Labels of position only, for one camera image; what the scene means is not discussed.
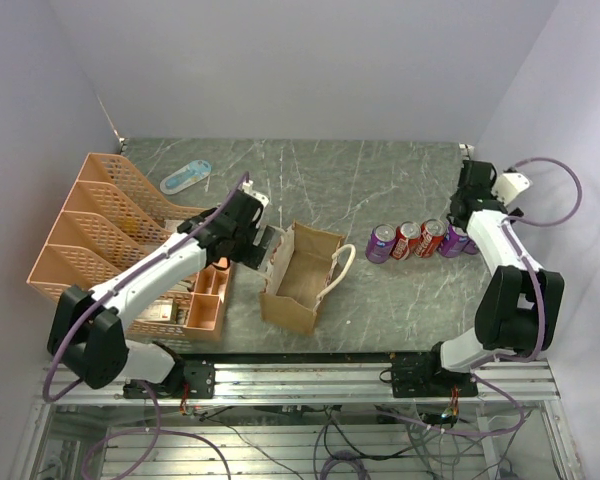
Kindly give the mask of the printed canvas burlap bag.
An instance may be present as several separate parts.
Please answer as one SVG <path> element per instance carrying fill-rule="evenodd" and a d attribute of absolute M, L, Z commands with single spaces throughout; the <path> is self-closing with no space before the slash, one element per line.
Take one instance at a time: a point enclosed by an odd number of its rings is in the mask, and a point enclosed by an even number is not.
<path fill-rule="evenodd" d="M 356 255 L 356 247 L 342 235 L 293 222 L 265 263 L 261 319 L 297 334 L 313 334 L 323 300 L 344 280 Z"/>

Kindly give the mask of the purple soda can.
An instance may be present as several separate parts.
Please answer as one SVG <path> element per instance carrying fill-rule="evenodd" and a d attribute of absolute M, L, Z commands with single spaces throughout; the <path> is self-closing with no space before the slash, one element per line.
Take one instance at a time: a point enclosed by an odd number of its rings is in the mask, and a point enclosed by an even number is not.
<path fill-rule="evenodd" d="M 366 246 L 366 258 L 375 264 L 387 261 L 396 243 L 396 229 L 387 224 L 376 226 Z"/>
<path fill-rule="evenodd" d="M 444 238 L 437 248 L 437 252 L 445 258 L 455 258 L 462 253 L 468 240 L 469 237 L 464 230 L 449 225 Z"/>
<path fill-rule="evenodd" d="M 479 253 L 479 248 L 473 240 L 469 239 L 463 249 L 463 252 L 468 255 L 477 255 Z"/>

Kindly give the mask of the red cola can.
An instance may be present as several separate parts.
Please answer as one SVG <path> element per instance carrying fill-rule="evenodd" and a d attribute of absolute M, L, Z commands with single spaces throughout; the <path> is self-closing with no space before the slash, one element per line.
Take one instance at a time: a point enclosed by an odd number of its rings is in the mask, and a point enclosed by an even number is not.
<path fill-rule="evenodd" d="M 419 243 L 421 226 L 412 221 L 406 221 L 396 228 L 396 242 L 390 253 L 395 260 L 407 259 Z"/>
<path fill-rule="evenodd" d="M 431 257 L 444 239 L 446 231 L 446 223 L 442 220 L 428 219 L 424 221 L 414 254 L 419 258 Z"/>

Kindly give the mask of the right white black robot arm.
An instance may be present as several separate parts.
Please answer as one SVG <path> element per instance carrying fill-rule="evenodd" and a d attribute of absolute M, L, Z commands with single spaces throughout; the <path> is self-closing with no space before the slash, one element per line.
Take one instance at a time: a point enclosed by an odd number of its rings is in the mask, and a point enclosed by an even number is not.
<path fill-rule="evenodd" d="M 501 174 L 493 164 L 462 162 L 448 219 L 468 235 L 491 279 L 474 317 L 474 326 L 439 344 L 439 361 L 420 373 L 430 394 L 445 394 L 456 374 L 469 374 L 491 361 L 527 363 L 553 341 L 565 282 L 545 269 L 516 235 L 516 223 L 529 225 L 513 200 L 531 186 L 516 170 Z"/>

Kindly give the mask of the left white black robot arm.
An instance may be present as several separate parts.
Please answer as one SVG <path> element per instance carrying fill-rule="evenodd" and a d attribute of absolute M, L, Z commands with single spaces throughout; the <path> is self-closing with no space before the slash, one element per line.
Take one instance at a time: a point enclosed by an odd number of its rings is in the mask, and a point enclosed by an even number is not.
<path fill-rule="evenodd" d="M 161 246 L 121 274 L 89 289 L 66 289 L 47 342 L 50 369 L 64 365 L 92 389 L 124 379 L 162 397 L 181 394 L 187 383 L 183 360 L 157 342 L 127 339 L 126 331 L 178 282 L 221 259 L 260 269 L 274 235 L 261 224 L 269 202 L 259 192 L 235 189 L 220 206 L 182 221 Z"/>

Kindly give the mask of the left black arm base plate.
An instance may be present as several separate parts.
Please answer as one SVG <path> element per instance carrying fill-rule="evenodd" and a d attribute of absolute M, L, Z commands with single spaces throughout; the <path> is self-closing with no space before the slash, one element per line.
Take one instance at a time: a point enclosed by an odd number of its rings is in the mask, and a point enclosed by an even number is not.
<path fill-rule="evenodd" d="M 215 390 L 214 365 L 190 355 L 177 355 L 175 366 L 160 383 L 146 384 L 157 399 L 211 399 Z"/>

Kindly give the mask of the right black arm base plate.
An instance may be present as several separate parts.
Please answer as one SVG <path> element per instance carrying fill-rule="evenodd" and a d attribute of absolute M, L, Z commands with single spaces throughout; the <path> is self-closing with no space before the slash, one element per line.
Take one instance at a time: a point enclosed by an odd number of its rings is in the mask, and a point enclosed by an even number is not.
<path fill-rule="evenodd" d="M 379 374 L 391 386 L 395 398 L 476 397 L 478 388 L 469 373 L 457 373 L 441 366 L 438 351 L 407 351 L 390 355 L 390 366 Z"/>

